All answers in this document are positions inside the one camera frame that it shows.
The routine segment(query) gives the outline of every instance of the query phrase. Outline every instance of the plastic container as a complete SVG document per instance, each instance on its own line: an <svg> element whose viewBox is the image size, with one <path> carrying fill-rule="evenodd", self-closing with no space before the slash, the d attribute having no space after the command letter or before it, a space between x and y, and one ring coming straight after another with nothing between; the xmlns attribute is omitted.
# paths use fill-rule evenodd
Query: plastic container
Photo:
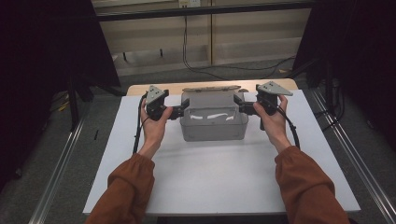
<svg viewBox="0 0 396 224"><path fill-rule="evenodd" d="M190 106L184 110L184 117L180 118L184 140L244 139L248 115L239 113L239 106L233 101L234 94L244 100L243 93L235 91L183 92L181 101L190 99Z"/></svg>

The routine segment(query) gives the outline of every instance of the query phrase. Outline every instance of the white tabletop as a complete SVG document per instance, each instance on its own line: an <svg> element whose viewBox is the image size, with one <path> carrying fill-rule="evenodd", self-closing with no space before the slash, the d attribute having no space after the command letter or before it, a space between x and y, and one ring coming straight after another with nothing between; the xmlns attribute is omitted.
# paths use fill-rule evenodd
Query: white tabletop
<svg viewBox="0 0 396 224"><path fill-rule="evenodd" d="M346 211L360 207L312 114L302 91L288 97L288 115L297 127L302 151L332 179L336 198ZM245 93L256 101L255 93ZM140 97L122 98L92 191L83 213L89 214L106 189L108 175L130 158ZM170 95L166 105L179 105ZM179 120L168 120L162 146L153 160L155 184L147 208L153 216L264 215L284 213L275 180L275 148L260 119L250 116L245 139L185 142ZM288 128L288 137L292 135Z"/></svg>

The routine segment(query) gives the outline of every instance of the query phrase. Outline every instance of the hand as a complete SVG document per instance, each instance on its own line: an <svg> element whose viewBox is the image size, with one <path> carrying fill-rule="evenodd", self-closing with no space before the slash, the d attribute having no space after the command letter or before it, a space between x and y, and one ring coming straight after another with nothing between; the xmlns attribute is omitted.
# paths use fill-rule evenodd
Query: hand
<svg viewBox="0 0 396 224"><path fill-rule="evenodd" d="M145 143L138 153L148 159L152 159L158 148L160 148L161 141L163 140L163 136L165 134L165 124L171 116L173 108L172 106L168 106L163 111L161 118L155 121L149 118L145 107L146 99L143 100L142 106L140 108L140 118L141 122L143 123Z"/></svg>
<svg viewBox="0 0 396 224"><path fill-rule="evenodd" d="M284 95L279 95L280 108L286 113L286 107L288 105L288 99ZM264 126L265 132L270 139L272 145L275 146L278 153L282 152L287 147L291 146L291 143L286 136L286 121L285 118L276 112L274 115L269 116L265 112L264 108L259 103L253 104L254 109L262 118L262 124Z"/></svg>

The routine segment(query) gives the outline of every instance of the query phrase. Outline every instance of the aluminum rail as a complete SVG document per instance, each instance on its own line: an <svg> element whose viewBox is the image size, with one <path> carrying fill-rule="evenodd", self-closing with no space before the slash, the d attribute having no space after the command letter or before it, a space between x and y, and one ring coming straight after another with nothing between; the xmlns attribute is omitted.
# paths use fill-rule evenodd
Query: aluminum rail
<svg viewBox="0 0 396 224"><path fill-rule="evenodd" d="M346 0L304 0L295 2L263 3L219 7L186 7L158 9L136 12L98 13L89 16L75 16L67 18L53 18L55 22L83 22L83 21L128 21L166 17L184 17L197 15L215 15L239 12L274 11L287 9L303 9L313 6L324 6L345 3Z"/></svg>
<svg viewBox="0 0 396 224"><path fill-rule="evenodd" d="M311 91L311 93L313 94L319 108L325 111L326 105L324 103L325 100L323 96L316 91ZM325 118L329 122L329 124L332 124L334 122L334 117L331 116L329 113L325 114ZM375 180L373 174L370 172L369 168L361 158L358 150L355 148L355 146L352 144L349 137L347 136L347 133L344 131L339 123L334 124L332 126L332 130L334 131L334 134L340 142L341 146L343 147L345 153L348 155L349 160L352 162L353 166L361 177L364 185L373 197L385 220L389 224L396 224L396 210L389 196Z"/></svg>
<svg viewBox="0 0 396 224"><path fill-rule="evenodd" d="M29 224L42 224L44 223L47 214L50 210L50 206L52 205L52 201L55 198L55 194L58 190L60 185L62 176L64 175L64 170L69 162L69 159L72 155L73 149L76 145L78 140L79 134L81 133L85 118L88 117L88 113L90 111L91 103L86 103L82 110L83 115L77 124L77 127L73 132L69 134L67 142L64 146L64 150L58 163L55 166L55 169L52 173L52 176L49 179L49 183L46 186L43 194L41 195L40 201L38 202L37 206L35 207L35 211L30 218Z"/></svg>

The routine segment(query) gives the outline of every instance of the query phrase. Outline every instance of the orange jacket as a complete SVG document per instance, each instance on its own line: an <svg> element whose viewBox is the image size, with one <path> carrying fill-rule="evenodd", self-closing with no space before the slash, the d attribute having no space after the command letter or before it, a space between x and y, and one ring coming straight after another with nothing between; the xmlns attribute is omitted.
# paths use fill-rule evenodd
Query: orange jacket
<svg viewBox="0 0 396 224"><path fill-rule="evenodd" d="M334 197L334 184L320 167L297 147L276 158L280 186L290 224L349 223ZM108 178L108 189L86 223L141 223L154 184L154 162L139 154L123 162Z"/></svg>

